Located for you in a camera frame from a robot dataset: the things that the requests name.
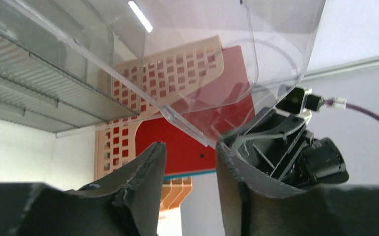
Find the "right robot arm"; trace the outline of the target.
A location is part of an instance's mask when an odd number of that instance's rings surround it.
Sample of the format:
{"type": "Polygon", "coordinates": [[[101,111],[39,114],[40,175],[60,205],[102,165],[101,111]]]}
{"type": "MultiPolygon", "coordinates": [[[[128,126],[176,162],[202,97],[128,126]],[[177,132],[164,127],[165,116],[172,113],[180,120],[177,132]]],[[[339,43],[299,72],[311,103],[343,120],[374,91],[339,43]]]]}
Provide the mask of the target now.
{"type": "Polygon", "coordinates": [[[216,144],[227,236],[379,236],[379,185],[347,185],[337,146],[263,109],[216,144]]]}

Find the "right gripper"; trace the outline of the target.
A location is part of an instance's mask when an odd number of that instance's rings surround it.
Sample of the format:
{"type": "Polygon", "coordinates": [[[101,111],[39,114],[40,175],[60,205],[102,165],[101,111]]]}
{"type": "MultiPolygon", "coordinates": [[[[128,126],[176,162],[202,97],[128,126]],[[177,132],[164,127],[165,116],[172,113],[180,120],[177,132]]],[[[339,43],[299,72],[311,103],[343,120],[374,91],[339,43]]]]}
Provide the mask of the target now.
{"type": "Polygon", "coordinates": [[[379,236],[379,185],[282,183],[313,141],[307,122],[263,108],[221,134],[215,152],[225,235],[379,236]]]}

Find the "red folder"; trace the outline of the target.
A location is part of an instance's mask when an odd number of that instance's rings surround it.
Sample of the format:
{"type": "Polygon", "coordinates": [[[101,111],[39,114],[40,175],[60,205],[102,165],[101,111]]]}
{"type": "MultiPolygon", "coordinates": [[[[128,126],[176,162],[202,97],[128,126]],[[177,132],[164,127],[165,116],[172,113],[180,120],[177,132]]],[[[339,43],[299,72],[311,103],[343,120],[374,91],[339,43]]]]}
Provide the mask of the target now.
{"type": "Polygon", "coordinates": [[[214,81],[173,104],[212,146],[206,147],[164,118],[143,121],[136,131],[136,154],[153,142],[165,142],[165,175],[215,170],[214,145],[220,135],[255,116],[250,83],[240,46],[222,50],[224,70],[214,81]]]}

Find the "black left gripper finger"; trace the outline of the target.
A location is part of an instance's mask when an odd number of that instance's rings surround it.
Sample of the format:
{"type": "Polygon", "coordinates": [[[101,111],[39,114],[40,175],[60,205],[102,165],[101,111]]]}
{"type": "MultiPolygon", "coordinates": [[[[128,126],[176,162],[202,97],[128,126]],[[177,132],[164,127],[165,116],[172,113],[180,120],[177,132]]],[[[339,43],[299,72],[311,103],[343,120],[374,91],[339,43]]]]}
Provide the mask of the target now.
{"type": "Polygon", "coordinates": [[[0,236],[154,236],[166,144],[78,190],[43,182],[0,183],[0,236]]]}

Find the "clear grey drawer organizer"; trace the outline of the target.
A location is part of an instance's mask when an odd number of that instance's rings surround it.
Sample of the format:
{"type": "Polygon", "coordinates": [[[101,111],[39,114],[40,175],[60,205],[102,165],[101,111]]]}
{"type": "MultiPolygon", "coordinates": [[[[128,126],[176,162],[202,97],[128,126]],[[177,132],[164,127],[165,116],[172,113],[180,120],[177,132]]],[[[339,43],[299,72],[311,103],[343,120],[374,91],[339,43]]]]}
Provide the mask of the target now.
{"type": "Polygon", "coordinates": [[[164,117],[203,145],[304,76],[323,0],[0,0],[0,119],[62,133],[164,117]]]}

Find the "teal blue folder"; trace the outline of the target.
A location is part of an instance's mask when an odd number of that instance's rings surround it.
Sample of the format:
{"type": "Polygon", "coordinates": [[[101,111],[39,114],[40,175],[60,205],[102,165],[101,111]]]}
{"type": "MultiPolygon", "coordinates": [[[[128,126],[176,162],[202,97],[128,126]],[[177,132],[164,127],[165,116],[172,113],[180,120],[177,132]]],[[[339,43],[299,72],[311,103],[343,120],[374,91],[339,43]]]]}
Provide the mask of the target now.
{"type": "Polygon", "coordinates": [[[172,179],[176,179],[176,178],[206,175],[206,174],[211,174],[211,173],[215,173],[215,172],[216,172],[216,170],[207,170],[207,171],[200,171],[200,172],[167,175],[167,176],[164,176],[164,180],[172,180],[172,179]]]}

